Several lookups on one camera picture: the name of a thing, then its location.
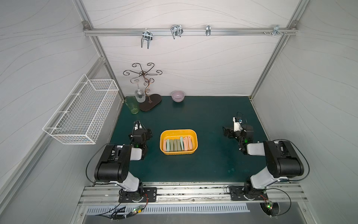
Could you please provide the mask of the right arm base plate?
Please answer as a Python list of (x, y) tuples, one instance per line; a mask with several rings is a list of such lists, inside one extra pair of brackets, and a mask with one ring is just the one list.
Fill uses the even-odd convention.
[(264, 201), (268, 199), (263, 190), (253, 187), (229, 185), (226, 191), (230, 195), (231, 201)]

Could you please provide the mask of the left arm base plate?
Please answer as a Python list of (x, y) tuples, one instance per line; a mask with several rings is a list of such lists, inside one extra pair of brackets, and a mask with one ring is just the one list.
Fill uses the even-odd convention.
[(119, 191), (119, 203), (146, 203), (156, 202), (157, 188), (155, 187), (139, 187), (137, 191), (128, 192), (124, 190)]

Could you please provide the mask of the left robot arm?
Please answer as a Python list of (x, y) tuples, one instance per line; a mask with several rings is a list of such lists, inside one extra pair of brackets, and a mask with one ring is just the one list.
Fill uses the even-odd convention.
[(94, 178), (97, 182), (119, 186), (120, 202), (127, 200), (137, 203), (145, 199), (143, 182), (135, 177), (129, 168), (131, 161), (140, 161), (146, 157), (146, 142), (152, 136), (151, 130), (137, 120), (129, 134), (130, 144), (109, 143), (104, 147), (94, 170)]

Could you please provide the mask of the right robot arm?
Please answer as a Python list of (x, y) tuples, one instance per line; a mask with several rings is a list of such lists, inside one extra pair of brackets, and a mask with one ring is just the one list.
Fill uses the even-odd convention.
[(240, 117), (233, 117), (233, 127), (223, 127), (224, 136), (238, 142), (239, 151), (244, 155), (265, 157), (266, 166), (252, 175), (243, 186), (228, 186), (231, 200), (256, 200), (263, 198), (265, 190), (275, 183), (289, 182), (292, 178), (304, 174), (304, 165), (288, 140), (253, 142), (254, 130), (244, 124)]

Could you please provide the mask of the olive folding knife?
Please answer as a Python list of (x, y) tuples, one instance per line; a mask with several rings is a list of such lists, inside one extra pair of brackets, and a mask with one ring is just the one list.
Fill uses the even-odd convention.
[(174, 152), (177, 152), (178, 151), (177, 139), (173, 140), (173, 147), (174, 147)]
[(170, 139), (169, 142), (170, 142), (170, 152), (173, 152), (174, 151), (174, 142), (172, 139)]
[(177, 139), (177, 151), (181, 151), (181, 141), (180, 139)]

